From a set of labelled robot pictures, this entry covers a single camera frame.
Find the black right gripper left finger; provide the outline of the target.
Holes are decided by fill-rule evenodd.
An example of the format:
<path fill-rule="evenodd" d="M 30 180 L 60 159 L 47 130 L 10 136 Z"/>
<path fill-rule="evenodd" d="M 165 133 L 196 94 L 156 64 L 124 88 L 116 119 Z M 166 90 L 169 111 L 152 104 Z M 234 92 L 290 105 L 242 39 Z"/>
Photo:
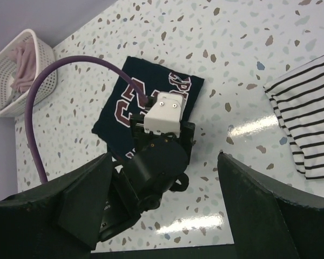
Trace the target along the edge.
<path fill-rule="evenodd" d="M 90 258 L 111 181 L 102 154 L 47 183 L 0 201 L 0 258 Z"/>

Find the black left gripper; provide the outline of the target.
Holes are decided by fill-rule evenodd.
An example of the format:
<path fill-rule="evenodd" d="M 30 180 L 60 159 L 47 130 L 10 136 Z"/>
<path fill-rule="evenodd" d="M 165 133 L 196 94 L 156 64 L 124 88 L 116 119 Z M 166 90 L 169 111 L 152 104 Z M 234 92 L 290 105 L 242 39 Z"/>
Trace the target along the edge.
<path fill-rule="evenodd" d="M 137 152 L 143 150 L 147 147 L 154 139 L 163 137 L 167 140 L 172 140 L 182 147 L 184 153 L 186 154 L 186 164 L 190 164 L 193 138 L 195 133 L 195 124 L 189 122 L 186 114 L 186 99 L 185 99 L 185 109 L 183 112 L 183 117 L 180 122 L 180 137 L 176 137 L 174 133 L 166 133 L 162 135 L 155 135 L 152 132 L 144 132 L 144 116 L 148 113 L 150 108 L 156 103 L 156 98 L 149 98 L 144 108 L 146 109 L 145 114 L 134 114 L 130 119 L 130 128 L 133 137 L 134 147 Z"/>

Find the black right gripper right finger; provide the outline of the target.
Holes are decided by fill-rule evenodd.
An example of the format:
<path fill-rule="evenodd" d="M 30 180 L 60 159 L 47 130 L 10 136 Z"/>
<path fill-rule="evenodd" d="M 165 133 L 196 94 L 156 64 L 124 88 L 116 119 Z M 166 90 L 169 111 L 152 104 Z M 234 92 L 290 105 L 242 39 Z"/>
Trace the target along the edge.
<path fill-rule="evenodd" d="M 219 153 L 217 168 L 238 258 L 324 258 L 324 197 L 226 153 Z"/>

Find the navy maroon tank top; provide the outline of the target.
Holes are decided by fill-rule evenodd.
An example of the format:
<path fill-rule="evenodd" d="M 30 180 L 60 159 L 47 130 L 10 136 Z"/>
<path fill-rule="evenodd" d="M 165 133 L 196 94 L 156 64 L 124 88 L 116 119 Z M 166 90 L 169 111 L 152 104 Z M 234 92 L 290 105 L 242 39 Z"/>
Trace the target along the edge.
<path fill-rule="evenodd" d="M 136 57 L 127 57 L 123 71 L 147 96 L 155 97 L 159 92 L 182 94 L 186 101 L 182 121 L 189 120 L 205 81 Z M 126 81 L 118 78 L 92 129 L 106 142 L 107 150 L 116 160 L 126 161 L 136 152 L 130 129 L 133 114 L 146 114 L 143 100 Z"/>

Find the black white striped tank top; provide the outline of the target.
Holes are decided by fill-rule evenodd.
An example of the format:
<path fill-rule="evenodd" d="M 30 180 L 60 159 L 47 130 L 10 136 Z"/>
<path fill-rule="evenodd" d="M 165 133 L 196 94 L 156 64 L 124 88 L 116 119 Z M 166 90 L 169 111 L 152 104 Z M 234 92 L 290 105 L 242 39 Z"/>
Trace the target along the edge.
<path fill-rule="evenodd" d="M 264 86 L 287 135 L 296 170 L 324 179 L 324 55 Z"/>

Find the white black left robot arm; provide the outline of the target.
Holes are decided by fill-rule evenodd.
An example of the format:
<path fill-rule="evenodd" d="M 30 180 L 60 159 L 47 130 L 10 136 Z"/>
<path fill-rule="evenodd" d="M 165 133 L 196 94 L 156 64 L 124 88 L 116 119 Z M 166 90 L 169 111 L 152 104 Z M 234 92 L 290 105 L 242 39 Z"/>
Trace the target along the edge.
<path fill-rule="evenodd" d="M 143 212 L 159 208 L 162 195 L 170 190 L 183 192 L 189 186 L 185 173 L 190 163 L 195 124 L 173 123 L 174 128 L 148 131 L 144 122 L 150 119 L 156 126 L 167 126 L 157 110 L 181 106 L 165 99 L 148 102 L 148 114 L 134 114 L 130 128 L 137 153 L 113 170 L 104 208 L 99 241 L 107 241 L 135 225 Z"/>

